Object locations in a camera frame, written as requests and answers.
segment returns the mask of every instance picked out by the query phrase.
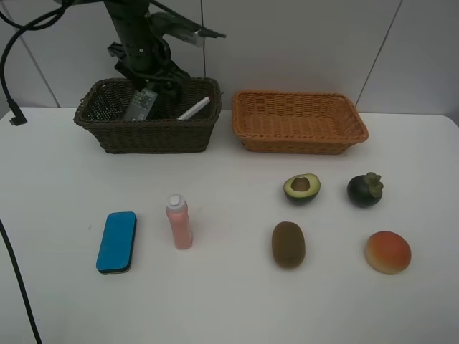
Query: avocado half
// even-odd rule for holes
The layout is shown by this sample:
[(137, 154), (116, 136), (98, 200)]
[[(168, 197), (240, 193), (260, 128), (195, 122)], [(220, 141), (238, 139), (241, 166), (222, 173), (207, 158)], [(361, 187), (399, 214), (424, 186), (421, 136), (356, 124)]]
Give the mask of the avocado half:
[(284, 193), (297, 204), (312, 201), (321, 190), (321, 182), (315, 174), (299, 174), (284, 183)]

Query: kiwi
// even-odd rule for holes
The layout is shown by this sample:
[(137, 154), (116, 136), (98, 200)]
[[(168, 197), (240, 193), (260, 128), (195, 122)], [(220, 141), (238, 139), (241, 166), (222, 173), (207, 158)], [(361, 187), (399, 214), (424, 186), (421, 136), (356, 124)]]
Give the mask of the kiwi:
[(275, 262), (285, 269), (299, 267), (306, 255), (306, 244), (299, 225), (280, 222), (271, 240)]

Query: white pen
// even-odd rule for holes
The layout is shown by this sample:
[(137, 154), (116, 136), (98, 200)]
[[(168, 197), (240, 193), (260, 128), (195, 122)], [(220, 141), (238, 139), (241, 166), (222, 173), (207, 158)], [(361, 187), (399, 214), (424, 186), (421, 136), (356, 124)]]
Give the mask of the white pen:
[(205, 97), (203, 100), (199, 101), (196, 105), (189, 108), (183, 115), (181, 115), (177, 120), (188, 120), (194, 115), (197, 114), (204, 106), (210, 103), (210, 97)]

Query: plastic bottle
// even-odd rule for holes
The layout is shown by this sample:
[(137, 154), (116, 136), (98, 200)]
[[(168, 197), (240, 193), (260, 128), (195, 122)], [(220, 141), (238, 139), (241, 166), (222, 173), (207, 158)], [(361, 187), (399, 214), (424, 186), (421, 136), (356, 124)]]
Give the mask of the plastic bottle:
[(189, 228), (188, 204), (181, 195), (172, 195), (167, 200), (167, 217), (171, 222), (174, 243), (177, 249), (189, 249), (193, 234)]

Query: white cap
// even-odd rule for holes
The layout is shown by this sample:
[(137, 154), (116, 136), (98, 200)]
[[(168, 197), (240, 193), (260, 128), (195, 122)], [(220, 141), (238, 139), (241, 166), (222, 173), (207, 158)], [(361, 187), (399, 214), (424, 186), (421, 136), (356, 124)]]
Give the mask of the white cap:
[(167, 199), (167, 209), (174, 213), (183, 211), (185, 206), (186, 201), (182, 195), (172, 195)]

